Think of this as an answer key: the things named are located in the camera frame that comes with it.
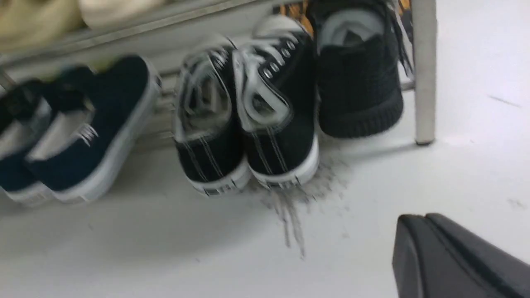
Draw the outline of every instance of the shoe rack leg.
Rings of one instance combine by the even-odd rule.
[[[416,79],[416,143],[429,145],[436,130],[436,0],[412,0]]]

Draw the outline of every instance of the beige shoe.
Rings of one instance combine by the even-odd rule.
[[[166,0],[79,0],[83,20],[90,28],[121,23],[162,6]]]
[[[0,52],[43,46],[82,25],[77,0],[4,0]]]

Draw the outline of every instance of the shoe rack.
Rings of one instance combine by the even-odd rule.
[[[43,48],[0,55],[0,86],[7,89],[15,84],[15,80],[8,75],[10,70],[14,68],[24,68],[32,64],[64,59],[68,55],[94,51],[128,40],[134,41],[140,37],[149,37],[164,30],[188,27],[189,23],[197,24],[217,19],[223,20],[224,23],[231,23],[234,28],[243,28],[245,24],[232,21],[232,17],[237,12],[260,7],[260,11],[266,13],[265,10],[271,11],[274,4],[288,2],[285,0],[180,0],[171,4],[172,6],[183,7],[178,9],[176,13],[166,13],[155,19],[108,31],[81,32]],[[428,145],[435,139],[436,122],[436,0],[410,0],[410,3],[414,22],[413,56],[416,79],[403,83],[401,88],[404,92],[413,90],[416,92],[416,142],[418,145]],[[245,16],[246,22],[255,22],[256,20],[253,18],[257,16],[255,14]],[[142,47],[149,47],[149,42],[143,42]],[[161,70],[164,81],[176,81],[178,74],[178,67]],[[138,147],[140,148],[152,148],[172,143],[170,115],[173,110],[171,103],[175,90],[173,84],[164,87],[165,90],[152,120],[152,127],[156,127],[156,129],[145,131],[138,140]]]

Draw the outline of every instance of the white floor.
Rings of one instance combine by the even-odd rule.
[[[397,297],[391,259],[403,213],[445,214],[530,262],[528,11],[527,0],[439,1],[436,143],[414,145],[407,93],[389,133],[322,140],[310,203],[291,194],[286,224],[289,201],[258,187],[195,194],[173,148],[132,155],[88,207],[24,211],[2,198],[0,295]]]

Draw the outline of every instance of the sneaker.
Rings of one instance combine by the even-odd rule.
[[[107,193],[146,125],[160,94],[155,69],[125,57],[68,98],[54,102],[55,120],[26,157],[27,167],[63,203]]]
[[[173,114],[186,177],[205,196],[242,190],[252,177],[237,120],[234,44],[212,36],[184,59]]]
[[[265,19],[234,54],[243,142],[266,188],[302,185],[318,167],[314,65],[311,36],[283,15]]]
[[[403,113],[398,61],[408,63],[395,13],[384,0],[314,1],[320,127],[337,138],[366,137]]]
[[[0,98],[0,189],[13,201],[36,207],[53,198],[24,166],[24,158],[55,117],[52,102],[60,100],[64,84],[79,84],[92,77],[87,67],[64,72],[55,82],[30,80]]]

